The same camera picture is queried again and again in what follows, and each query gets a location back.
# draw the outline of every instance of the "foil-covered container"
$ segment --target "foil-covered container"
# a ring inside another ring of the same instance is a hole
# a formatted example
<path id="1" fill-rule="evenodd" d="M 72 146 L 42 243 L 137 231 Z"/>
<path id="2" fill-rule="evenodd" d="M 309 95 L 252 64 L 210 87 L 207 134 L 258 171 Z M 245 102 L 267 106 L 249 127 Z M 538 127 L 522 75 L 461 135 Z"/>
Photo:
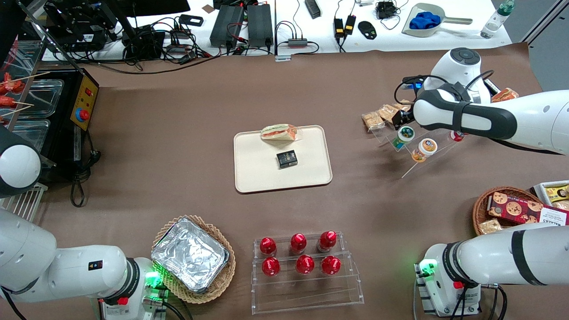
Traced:
<path id="1" fill-rule="evenodd" d="M 152 250 L 151 257 L 190 291 L 205 293 L 229 260 L 229 251 L 187 218 L 175 223 Z"/>

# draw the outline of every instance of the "wire rack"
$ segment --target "wire rack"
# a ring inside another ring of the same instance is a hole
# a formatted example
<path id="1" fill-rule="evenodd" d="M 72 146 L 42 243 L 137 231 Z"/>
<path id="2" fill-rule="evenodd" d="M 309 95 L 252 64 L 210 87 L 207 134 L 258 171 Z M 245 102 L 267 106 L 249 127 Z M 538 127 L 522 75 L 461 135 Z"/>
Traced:
<path id="1" fill-rule="evenodd" d="M 33 222 L 39 208 L 39 202 L 46 190 L 47 186 L 38 182 L 25 193 L 0 199 L 0 206 L 20 218 Z"/>

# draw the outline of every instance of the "basket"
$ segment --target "basket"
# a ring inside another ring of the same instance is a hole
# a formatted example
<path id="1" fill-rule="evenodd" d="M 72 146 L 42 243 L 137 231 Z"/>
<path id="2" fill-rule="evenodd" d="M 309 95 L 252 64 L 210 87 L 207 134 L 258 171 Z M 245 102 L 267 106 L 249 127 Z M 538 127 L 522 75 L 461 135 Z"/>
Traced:
<path id="1" fill-rule="evenodd" d="M 204 294 L 196 294 L 188 290 L 186 286 L 175 276 L 172 276 L 168 271 L 154 262 L 154 269 L 160 273 L 160 277 L 164 282 L 165 286 L 174 293 L 178 298 L 189 303 L 206 303 L 217 297 L 219 297 L 227 287 L 235 274 L 235 253 L 233 248 L 227 241 L 227 239 L 221 234 L 221 231 L 217 229 L 212 224 L 206 224 L 201 217 L 198 216 L 179 216 L 178 218 L 167 223 L 164 228 L 158 232 L 156 239 L 152 245 L 152 248 L 156 246 L 158 241 L 162 239 L 164 234 L 181 218 L 187 218 L 191 222 L 197 224 L 210 236 L 216 239 L 222 246 L 229 251 L 229 261 L 226 266 L 221 270 L 217 277 L 213 280 L 212 284 L 209 286 L 208 290 Z"/>
<path id="2" fill-rule="evenodd" d="M 474 207 L 472 207 L 472 222 L 474 223 L 474 230 L 476 231 L 476 234 L 479 236 L 481 236 L 483 233 L 478 224 L 495 218 L 494 216 L 490 216 L 487 212 L 488 197 L 492 195 L 494 192 L 501 192 L 509 196 L 515 196 L 516 198 L 531 200 L 543 204 L 543 202 L 533 194 L 516 187 L 501 186 L 487 190 L 478 197 L 478 199 L 474 203 Z M 504 219 L 500 219 L 500 224 L 502 226 L 507 226 L 507 227 L 512 227 L 514 225 L 517 225 L 513 221 L 508 221 Z"/>

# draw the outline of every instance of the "green led light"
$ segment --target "green led light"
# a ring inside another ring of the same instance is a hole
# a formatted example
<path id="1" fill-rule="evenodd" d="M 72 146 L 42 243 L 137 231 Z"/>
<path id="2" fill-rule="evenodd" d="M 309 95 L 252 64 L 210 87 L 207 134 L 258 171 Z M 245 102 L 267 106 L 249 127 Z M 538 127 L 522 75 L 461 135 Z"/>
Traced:
<path id="1" fill-rule="evenodd" d="M 160 273 L 158 273 L 157 271 L 152 271 L 152 272 L 148 272 L 145 275 L 145 283 L 147 286 L 150 286 L 152 288 L 155 288 L 157 286 L 159 286 L 160 284 L 162 284 L 162 279 L 160 278 Z"/>

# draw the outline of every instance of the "water bottle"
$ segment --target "water bottle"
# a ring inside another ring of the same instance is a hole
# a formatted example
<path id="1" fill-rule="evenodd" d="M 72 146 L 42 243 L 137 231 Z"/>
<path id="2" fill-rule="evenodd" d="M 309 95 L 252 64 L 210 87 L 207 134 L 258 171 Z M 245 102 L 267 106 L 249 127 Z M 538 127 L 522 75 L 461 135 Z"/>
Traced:
<path id="1" fill-rule="evenodd" d="M 506 19 L 510 16 L 512 11 L 514 11 L 514 7 L 516 4 L 514 0 L 505 0 L 500 4 L 498 10 L 494 12 L 494 14 L 490 17 L 490 20 L 486 22 L 484 28 L 480 32 L 480 35 L 483 38 L 490 39 L 491 37 L 496 34 L 498 29 L 504 24 Z"/>

